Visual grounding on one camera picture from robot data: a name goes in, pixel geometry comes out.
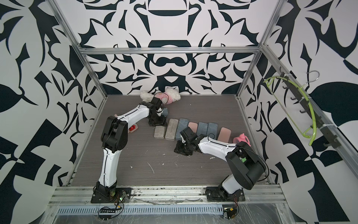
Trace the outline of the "green clothes hanger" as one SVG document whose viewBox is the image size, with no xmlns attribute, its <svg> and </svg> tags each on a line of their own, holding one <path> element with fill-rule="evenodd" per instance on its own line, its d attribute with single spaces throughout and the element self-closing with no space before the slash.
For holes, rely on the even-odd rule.
<svg viewBox="0 0 358 224">
<path fill-rule="evenodd" d="M 269 93 L 275 98 L 287 115 L 288 120 L 301 135 L 300 130 L 304 131 L 310 126 L 311 118 L 308 115 L 299 112 L 302 109 L 302 106 L 291 100 L 293 93 L 290 90 L 285 90 L 283 88 L 284 83 L 280 76 L 269 77 L 264 80 L 264 83 L 268 88 Z"/>
</svg>

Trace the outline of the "grey case black sunglasses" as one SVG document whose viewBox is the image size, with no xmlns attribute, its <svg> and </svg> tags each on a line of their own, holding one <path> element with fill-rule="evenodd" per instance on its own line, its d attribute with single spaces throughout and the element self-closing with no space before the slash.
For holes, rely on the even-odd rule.
<svg viewBox="0 0 358 224">
<path fill-rule="evenodd" d="M 209 122 L 207 128 L 207 136 L 214 140 L 218 137 L 218 125 L 216 123 Z"/>
</svg>

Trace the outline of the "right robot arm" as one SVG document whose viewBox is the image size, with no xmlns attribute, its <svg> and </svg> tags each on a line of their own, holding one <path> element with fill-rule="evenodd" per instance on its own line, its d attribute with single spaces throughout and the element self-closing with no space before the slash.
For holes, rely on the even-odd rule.
<svg viewBox="0 0 358 224">
<path fill-rule="evenodd" d="M 218 186 L 217 192 L 222 194 L 221 198 L 233 195 L 240 189 L 251 190 L 266 173 L 264 160 L 244 141 L 224 143 L 203 134 L 198 136 L 189 127 L 181 131 L 180 136 L 175 153 L 191 156 L 193 152 L 199 152 L 227 162 L 232 174 Z"/>
</svg>

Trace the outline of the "pink case red glasses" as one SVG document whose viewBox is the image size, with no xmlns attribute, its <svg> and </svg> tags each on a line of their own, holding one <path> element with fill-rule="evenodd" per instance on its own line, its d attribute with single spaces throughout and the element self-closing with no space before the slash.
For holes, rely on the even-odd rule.
<svg viewBox="0 0 358 224">
<path fill-rule="evenodd" d="M 136 121 L 139 121 L 139 117 L 137 115 L 114 115 L 115 118 L 117 118 L 119 121 L 126 121 L 128 123 L 128 133 L 133 133 L 138 129 L 138 124 Z"/>
</svg>

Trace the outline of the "grey case white glasses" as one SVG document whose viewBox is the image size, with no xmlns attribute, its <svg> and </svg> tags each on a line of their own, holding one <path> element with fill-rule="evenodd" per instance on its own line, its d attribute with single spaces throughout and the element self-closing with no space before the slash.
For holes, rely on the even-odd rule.
<svg viewBox="0 0 358 224">
<path fill-rule="evenodd" d="M 179 123 L 178 123 L 176 134 L 175 134 L 175 140 L 176 141 L 181 140 L 180 133 L 181 133 L 181 131 L 183 131 L 185 128 L 188 127 L 188 123 L 189 123 L 188 119 L 185 119 L 185 118 L 180 118 L 179 119 Z"/>
</svg>

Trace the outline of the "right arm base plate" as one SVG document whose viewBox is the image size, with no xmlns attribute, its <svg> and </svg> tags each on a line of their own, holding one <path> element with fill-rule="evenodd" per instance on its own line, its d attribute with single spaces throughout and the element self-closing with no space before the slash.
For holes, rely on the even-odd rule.
<svg viewBox="0 0 358 224">
<path fill-rule="evenodd" d="M 230 194 L 227 193 L 223 187 L 206 187 L 205 195 L 210 202 L 226 202 L 226 201 L 246 201 L 244 192 L 242 189 Z"/>
</svg>

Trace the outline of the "teal case black sunglasses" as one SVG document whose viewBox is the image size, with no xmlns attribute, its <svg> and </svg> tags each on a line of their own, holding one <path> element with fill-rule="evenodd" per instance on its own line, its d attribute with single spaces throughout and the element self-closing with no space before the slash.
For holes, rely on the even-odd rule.
<svg viewBox="0 0 358 224">
<path fill-rule="evenodd" d="M 155 139 L 164 139 L 166 133 L 165 126 L 156 126 L 154 131 L 154 138 Z"/>
</svg>

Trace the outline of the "grey teal case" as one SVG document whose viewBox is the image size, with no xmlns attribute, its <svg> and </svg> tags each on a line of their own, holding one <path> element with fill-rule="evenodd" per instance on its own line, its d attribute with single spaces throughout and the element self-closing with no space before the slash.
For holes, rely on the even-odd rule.
<svg viewBox="0 0 358 224">
<path fill-rule="evenodd" d="M 165 117 L 167 117 L 168 114 L 169 114 L 168 108 L 163 108 L 163 110 L 162 110 L 162 115 L 165 116 Z"/>
</svg>

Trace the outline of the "white pink plush toy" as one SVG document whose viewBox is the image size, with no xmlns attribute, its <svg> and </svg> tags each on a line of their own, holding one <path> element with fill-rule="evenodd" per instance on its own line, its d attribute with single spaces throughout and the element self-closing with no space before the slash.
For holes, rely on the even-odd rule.
<svg viewBox="0 0 358 224">
<path fill-rule="evenodd" d="M 181 100 L 181 95 L 177 88 L 167 87 L 164 92 L 155 91 L 153 93 L 142 91 L 140 98 L 145 102 L 151 102 L 151 100 L 156 97 L 159 98 L 164 105 L 169 105 L 173 102 Z"/>
</svg>

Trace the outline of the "black wall hook rack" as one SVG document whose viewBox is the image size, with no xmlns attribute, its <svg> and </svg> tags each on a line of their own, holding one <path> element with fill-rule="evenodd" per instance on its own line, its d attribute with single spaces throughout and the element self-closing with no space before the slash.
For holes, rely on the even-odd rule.
<svg viewBox="0 0 358 224">
<path fill-rule="evenodd" d="M 314 105 L 313 99 L 309 96 L 306 88 L 313 82 L 316 82 L 320 78 L 320 73 L 316 70 L 306 73 L 307 81 L 304 84 L 299 84 L 293 74 L 285 73 L 279 70 L 280 77 L 284 83 L 284 89 L 290 90 L 293 93 L 292 101 L 302 106 L 299 111 L 301 114 L 306 114 L 311 118 L 310 126 L 301 132 L 301 135 L 309 139 L 309 146 L 312 146 L 316 140 L 318 133 L 321 132 L 325 137 L 325 147 L 333 147 L 337 149 L 342 146 L 338 140 L 338 136 L 331 130 L 331 124 L 325 123 L 321 115 L 318 114 L 318 107 Z"/>
</svg>

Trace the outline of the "pink case purple glasses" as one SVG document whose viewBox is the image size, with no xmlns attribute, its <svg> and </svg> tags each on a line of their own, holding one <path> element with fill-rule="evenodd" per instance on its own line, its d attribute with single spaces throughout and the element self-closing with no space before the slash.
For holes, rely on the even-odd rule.
<svg viewBox="0 0 358 224">
<path fill-rule="evenodd" d="M 228 143 L 231 135 L 231 130 L 225 127 L 222 127 L 218 135 L 217 140 L 220 142 Z"/>
</svg>

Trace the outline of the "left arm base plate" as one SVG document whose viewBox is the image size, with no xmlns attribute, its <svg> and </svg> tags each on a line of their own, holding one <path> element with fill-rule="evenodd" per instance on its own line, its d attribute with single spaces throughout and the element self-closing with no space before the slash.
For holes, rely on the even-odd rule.
<svg viewBox="0 0 358 224">
<path fill-rule="evenodd" d="M 132 188 L 100 188 L 94 187 L 91 203 L 117 203 L 128 202 L 131 197 Z"/>
</svg>

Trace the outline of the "teal case yellow glasses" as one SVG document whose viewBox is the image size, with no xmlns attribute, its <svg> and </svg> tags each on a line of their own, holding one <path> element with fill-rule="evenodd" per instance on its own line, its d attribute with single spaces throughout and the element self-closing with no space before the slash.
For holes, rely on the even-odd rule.
<svg viewBox="0 0 358 224">
<path fill-rule="evenodd" d="M 179 123 L 178 119 L 170 119 L 169 120 L 166 134 L 165 134 L 166 140 L 175 141 L 178 123 Z"/>
</svg>

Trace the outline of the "pink case thin glasses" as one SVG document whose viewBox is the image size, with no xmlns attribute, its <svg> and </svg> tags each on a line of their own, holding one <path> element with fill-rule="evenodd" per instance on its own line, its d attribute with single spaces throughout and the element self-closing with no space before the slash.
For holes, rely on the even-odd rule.
<svg viewBox="0 0 358 224">
<path fill-rule="evenodd" d="M 194 133 L 197 133 L 198 123 L 189 122 L 189 123 L 188 123 L 188 127 L 191 128 L 191 130 L 192 130 Z"/>
</svg>

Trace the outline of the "pink alarm clock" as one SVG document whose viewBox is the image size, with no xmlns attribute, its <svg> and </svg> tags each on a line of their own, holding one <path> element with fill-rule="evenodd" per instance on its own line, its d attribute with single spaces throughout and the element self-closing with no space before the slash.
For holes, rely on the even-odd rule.
<svg viewBox="0 0 358 224">
<path fill-rule="evenodd" d="M 245 143 L 247 143 L 249 146 L 251 146 L 248 137 L 247 137 L 244 133 L 240 134 L 238 137 L 235 137 L 235 138 L 233 139 L 233 143 L 234 143 L 234 144 L 238 144 L 238 143 L 240 143 L 240 142 L 245 142 Z"/>
</svg>

